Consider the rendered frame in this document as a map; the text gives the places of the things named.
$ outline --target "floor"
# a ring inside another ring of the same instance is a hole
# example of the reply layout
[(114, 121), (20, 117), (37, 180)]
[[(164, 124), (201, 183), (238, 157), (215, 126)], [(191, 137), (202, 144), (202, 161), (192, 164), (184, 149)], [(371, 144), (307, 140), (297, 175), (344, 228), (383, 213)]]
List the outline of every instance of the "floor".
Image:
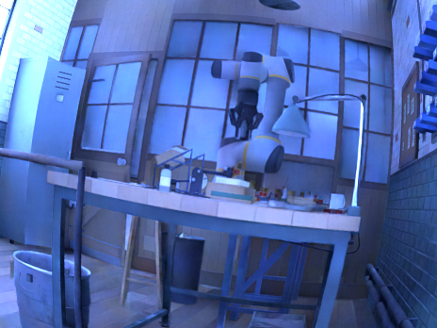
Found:
[[(9, 278), (12, 254), (17, 250), (32, 250), (50, 253), (50, 249), (10, 244), (0, 238), (0, 327), (21, 327), (13, 279)], [(66, 254), (73, 259), (73, 254)], [(157, 310), (156, 288), (138, 283), (129, 284), (125, 306), (120, 306), (122, 268), (103, 261), (82, 256), (82, 265), (91, 271), (91, 306), (89, 328), (124, 327), (146, 317)], [(218, 292), (201, 286), (203, 292)], [(315, 298), (299, 298), (298, 303), (316, 303)], [(199, 299), (194, 305), (171, 304), (171, 328), (215, 328), (219, 302)], [(293, 313), (307, 316), (307, 326), (311, 327), (313, 311), (294, 310)], [(246, 328), (251, 315), (243, 314), (238, 321), (226, 320), (226, 328)], [(160, 328), (155, 321), (148, 328)], [(332, 312), (330, 328), (376, 328), (367, 300), (337, 300)]]

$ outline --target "waste basket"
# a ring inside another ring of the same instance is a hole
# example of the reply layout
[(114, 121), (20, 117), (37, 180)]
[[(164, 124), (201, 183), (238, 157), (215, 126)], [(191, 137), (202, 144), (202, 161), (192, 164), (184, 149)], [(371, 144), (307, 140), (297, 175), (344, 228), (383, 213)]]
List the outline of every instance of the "waste basket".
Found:
[[(167, 232), (162, 232), (163, 269), (165, 272), (167, 253)], [(182, 235), (176, 237), (173, 253), (173, 275), (171, 285), (178, 288), (198, 290), (201, 279), (204, 238)], [(171, 301), (182, 304), (195, 304), (197, 297), (171, 293)]]
[[(22, 327), (54, 327), (52, 256), (39, 252), (17, 251), (13, 257), (14, 283)], [(74, 263), (65, 260), (64, 267), (66, 323), (74, 327)], [(83, 327), (88, 327), (89, 324), (90, 276), (91, 272), (82, 267)]]

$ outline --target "hanging ceiling lamp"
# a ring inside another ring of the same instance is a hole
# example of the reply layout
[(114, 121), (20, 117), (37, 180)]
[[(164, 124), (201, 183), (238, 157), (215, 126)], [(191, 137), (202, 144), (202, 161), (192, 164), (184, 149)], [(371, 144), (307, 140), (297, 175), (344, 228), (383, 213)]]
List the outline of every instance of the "hanging ceiling lamp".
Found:
[(300, 4), (294, 0), (259, 0), (259, 2), (267, 7), (279, 10), (298, 10)]

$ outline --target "metal bucket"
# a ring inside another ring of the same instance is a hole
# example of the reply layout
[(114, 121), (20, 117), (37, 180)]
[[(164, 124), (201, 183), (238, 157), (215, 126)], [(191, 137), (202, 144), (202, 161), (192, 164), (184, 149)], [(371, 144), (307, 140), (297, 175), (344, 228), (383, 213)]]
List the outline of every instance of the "metal bucket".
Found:
[[(23, 328), (54, 327), (52, 256), (49, 254), (17, 251), (14, 257), (14, 283), (20, 322)], [(74, 327), (74, 263), (64, 261), (66, 323)], [(82, 267), (82, 325), (88, 327), (89, 277), (91, 272)]]

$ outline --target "white brick wall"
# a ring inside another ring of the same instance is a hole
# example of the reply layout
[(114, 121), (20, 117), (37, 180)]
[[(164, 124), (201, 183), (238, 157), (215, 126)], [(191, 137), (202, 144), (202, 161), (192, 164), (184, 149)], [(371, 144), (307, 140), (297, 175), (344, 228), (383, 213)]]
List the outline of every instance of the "white brick wall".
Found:
[[(60, 60), (77, 0), (20, 0), (0, 57), (0, 121), (8, 121), (10, 100), (22, 57)], [(42, 27), (42, 33), (35, 26)]]
[[(392, 18), (393, 30), (393, 53), (395, 71), (395, 113), (393, 129), (393, 150), (391, 174), (399, 170), (401, 118), (402, 118), (402, 87), (413, 68), (416, 59), (413, 58), (413, 48), (420, 31), (423, 31), (425, 21), (437, 0), (419, 0), (422, 26), (419, 26), (419, 14), (417, 2), (412, 0), (397, 0), (395, 15)], [(422, 70), (422, 60), (419, 61), (419, 69)], [(425, 105), (430, 102), (430, 97), (425, 97)], [(437, 144), (431, 144), (431, 135), (427, 133), (425, 140), (419, 135), (419, 158), (437, 149)]]

